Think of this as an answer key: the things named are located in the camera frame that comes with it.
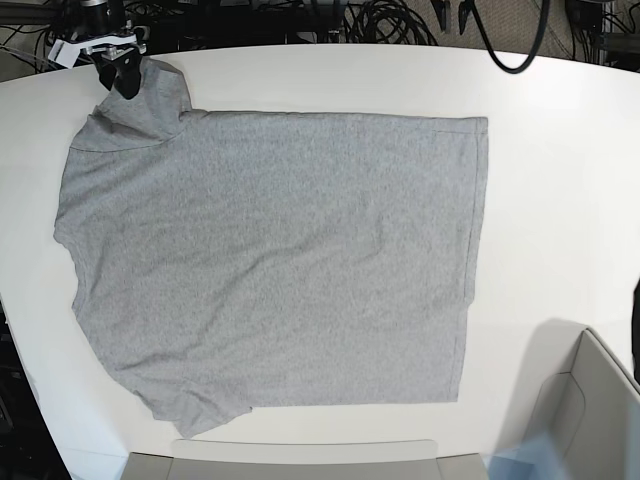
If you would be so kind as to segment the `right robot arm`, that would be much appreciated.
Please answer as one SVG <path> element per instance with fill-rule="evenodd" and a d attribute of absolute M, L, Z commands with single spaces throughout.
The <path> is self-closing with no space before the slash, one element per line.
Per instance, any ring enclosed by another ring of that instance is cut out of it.
<path fill-rule="evenodd" d="M 95 67 L 100 83 L 123 98 L 139 92 L 147 31 L 126 18 L 123 1 L 80 1 L 82 23 L 72 39 L 56 39 L 48 60 L 71 69 L 81 57 Z"/>

